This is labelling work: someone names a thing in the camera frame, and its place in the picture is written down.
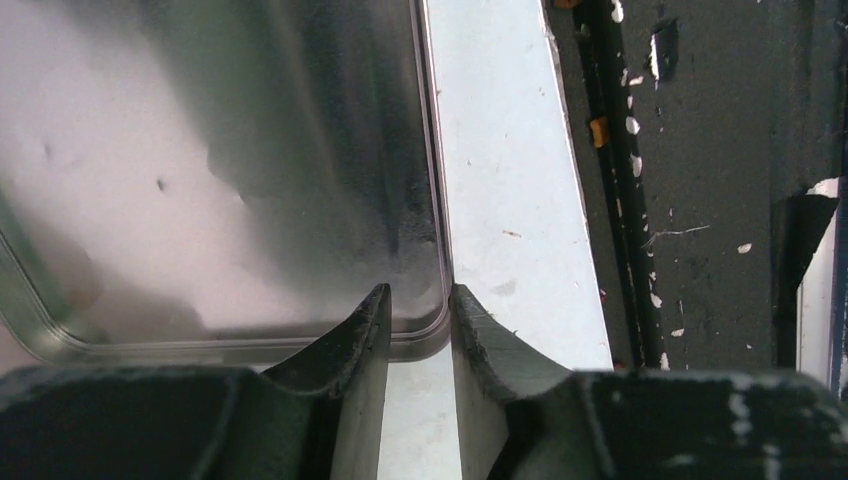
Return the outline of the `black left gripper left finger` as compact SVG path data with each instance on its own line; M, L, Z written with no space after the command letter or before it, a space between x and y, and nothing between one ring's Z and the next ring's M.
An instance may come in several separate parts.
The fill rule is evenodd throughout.
M264 371L22 368L1 379L5 479L373 479L392 295Z

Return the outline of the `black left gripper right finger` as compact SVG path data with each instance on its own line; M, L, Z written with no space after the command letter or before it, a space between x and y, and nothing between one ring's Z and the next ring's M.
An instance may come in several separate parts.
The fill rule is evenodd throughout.
M792 371L573 371L450 295L465 479L843 479L847 410Z

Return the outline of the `silver metal tin lid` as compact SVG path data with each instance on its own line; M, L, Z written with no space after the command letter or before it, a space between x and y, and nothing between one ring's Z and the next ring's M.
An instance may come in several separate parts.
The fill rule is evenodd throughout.
M263 364L391 288L448 336L422 1L5 1L1 367Z

